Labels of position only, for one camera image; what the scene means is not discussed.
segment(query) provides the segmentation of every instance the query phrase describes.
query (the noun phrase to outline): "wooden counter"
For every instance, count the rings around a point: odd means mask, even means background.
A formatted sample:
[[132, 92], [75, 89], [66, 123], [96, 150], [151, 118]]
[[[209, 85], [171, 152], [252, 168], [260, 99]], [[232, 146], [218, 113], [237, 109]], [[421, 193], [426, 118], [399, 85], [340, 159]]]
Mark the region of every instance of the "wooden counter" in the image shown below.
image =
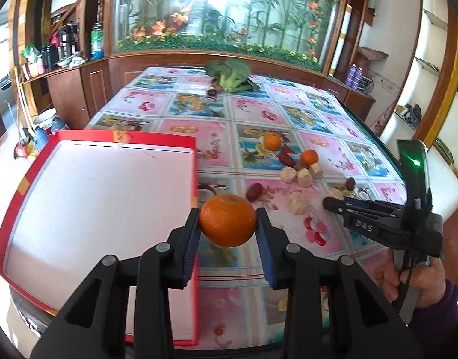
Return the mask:
[[152, 50], [115, 54], [79, 67], [61, 68], [29, 80], [47, 79], [52, 103], [70, 128], [82, 129], [121, 88], [149, 66], [205, 66], [212, 59], [241, 58], [254, 74], [328, 90], [361, 120], [374, 99], [340, 81], [299, 66], [250, 55], [197, 50]]

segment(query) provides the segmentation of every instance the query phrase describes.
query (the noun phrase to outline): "person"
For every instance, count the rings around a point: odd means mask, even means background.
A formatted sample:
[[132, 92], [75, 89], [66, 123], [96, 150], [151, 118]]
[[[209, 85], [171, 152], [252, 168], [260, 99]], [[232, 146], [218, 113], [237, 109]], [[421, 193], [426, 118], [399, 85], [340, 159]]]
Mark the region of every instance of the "person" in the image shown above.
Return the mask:
[[[407, 283], [409, 271], [395, 269], [393, 251], [385, 265], [382, 289], [389, 302], [398, 297], [398, 285]], [[458, 286], [445, 278], [442, 261], [431, 258], [429, 266], [415, 267], [409, 286], [419, 287], [421, 295], [408, 327], [427, 359], [458, 358]]]

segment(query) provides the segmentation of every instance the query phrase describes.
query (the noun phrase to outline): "human hand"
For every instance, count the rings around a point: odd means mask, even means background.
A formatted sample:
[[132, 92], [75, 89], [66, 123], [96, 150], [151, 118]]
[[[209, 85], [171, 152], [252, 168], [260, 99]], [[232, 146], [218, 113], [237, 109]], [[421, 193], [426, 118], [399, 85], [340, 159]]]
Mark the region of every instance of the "human hand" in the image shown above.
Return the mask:
[[[395, 270], [394, 253], [389, 250], [389, 262], [385, 265], [383, 291], [389, 302], [398, 297], [398, 285], [406, 283], [409, 271], [399, 275]], [[422, 289], [417, 301], [417, 308], [427, 308], [438, 303], [445, 294], [445, 270], [439, 258], [430, 258], [429, 266], [415, 267], [410, 276], [409, 286]]]

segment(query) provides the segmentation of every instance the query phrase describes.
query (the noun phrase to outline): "patterned tablecloth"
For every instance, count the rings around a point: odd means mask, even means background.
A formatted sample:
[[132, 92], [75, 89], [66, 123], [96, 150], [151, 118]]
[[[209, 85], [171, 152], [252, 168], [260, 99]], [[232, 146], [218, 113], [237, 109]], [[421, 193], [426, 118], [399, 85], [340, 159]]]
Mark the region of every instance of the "patterned tablecloth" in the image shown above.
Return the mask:
[[[323, 209], [322, 199], [329, 188], [343, 188], [346, 178], [353, 177], [353, 196], [403, 203], [405, 187], [397, 171], [330, 93], [274, 78], [251, 79], [259, 92], [223, 93], [212, 99], [205, 96], [211, 78], [204, 70], [149, 67], [121, 89], [88, 128], [195, 136], [200, 205], [217, 194], [244, 196], [259, 182], [264, 192], [254, 207], [264, 207], [272, 224], [285, 229], [292, 242], [324, 258], [352, 255], [372, 279], [380, 279], [385, 248], [343, 228], [340, 218]], [[267, 131], [278, 133], [283, 149], [294, 157], [305, 149], [316, 150], [323, 178], [309, 188], [282, 182], [278, 152], [261, 144]], [[302, 191], [309, 202], [303, 215], [286, 208], [294, 191]], [[304, 224], [308, 216], [309, 229]], [[314, 236], [317, 231], [323, 236]], [[287, 291], [267, 285], [255, 237], [240, 247], [220, 248], [202, 236], [199, 252], [201, 335], [196, 348], [235, 349], [280, 341]], [[322, 322], [328, 324], [327, 313]]]

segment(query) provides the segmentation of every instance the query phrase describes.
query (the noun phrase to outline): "leafy green vegetable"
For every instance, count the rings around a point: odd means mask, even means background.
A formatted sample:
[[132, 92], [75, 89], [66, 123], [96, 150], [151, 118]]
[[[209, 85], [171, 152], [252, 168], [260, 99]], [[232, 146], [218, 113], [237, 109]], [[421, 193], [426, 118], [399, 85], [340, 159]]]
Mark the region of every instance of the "leafy green vegetable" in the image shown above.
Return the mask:
[[241, 59], [227, 58], [224, 62], [210, 61], [206, 66], [208, 76], [216, 78], [225, 92], [258, 91], [259, 87], [249, 79], [250, 69]]

